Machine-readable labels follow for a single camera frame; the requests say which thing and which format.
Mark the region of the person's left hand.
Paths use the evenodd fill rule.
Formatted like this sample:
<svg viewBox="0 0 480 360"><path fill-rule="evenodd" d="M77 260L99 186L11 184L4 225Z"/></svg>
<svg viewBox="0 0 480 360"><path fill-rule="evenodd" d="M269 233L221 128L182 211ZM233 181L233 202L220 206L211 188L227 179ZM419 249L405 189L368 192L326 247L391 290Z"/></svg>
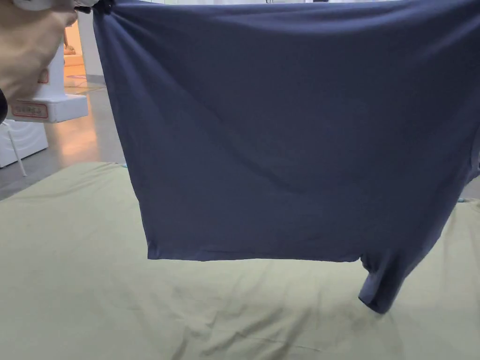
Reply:
<svg viewBox="0 0 480 360"><path fill-rule="evenodd" d="M77 19L74 6L42 11L0 2L0 112L9 102L37 92L38 79L54 58L64 29Z"/></svg>

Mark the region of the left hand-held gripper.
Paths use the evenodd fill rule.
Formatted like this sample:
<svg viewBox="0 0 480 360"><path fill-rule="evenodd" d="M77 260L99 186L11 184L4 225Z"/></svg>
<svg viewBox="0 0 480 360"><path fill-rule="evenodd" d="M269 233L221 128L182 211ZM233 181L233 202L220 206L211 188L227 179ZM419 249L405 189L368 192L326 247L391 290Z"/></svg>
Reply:
<svg viewBox="0 0 480 360"><path fill-rule="evenodd" d="M78 13L101 15L110 14L113 0L15 0L17 8L26 11L74 10Z"/></svg>

